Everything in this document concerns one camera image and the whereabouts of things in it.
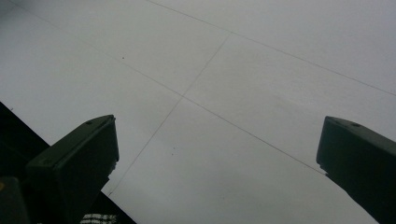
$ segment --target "plaid cloth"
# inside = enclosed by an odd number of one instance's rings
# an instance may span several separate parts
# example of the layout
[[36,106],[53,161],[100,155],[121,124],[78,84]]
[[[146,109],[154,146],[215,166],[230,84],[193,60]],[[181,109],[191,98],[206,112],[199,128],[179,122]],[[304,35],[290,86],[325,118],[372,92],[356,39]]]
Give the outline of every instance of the plaid cloth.
[[80,224],[115,224],[115,223],[117,223],[117,216],[101,215],[101,214],[87,214],[80,222]]

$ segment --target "black and white checkered pattern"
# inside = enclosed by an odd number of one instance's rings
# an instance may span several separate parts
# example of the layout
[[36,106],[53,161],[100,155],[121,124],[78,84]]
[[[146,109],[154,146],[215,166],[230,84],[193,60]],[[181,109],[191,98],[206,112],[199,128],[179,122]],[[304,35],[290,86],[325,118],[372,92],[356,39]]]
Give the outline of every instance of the black and white checkered pattern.
[[87,214],[81,220],[80,224],[116,224],[117,216],[101,215],[101,214]]

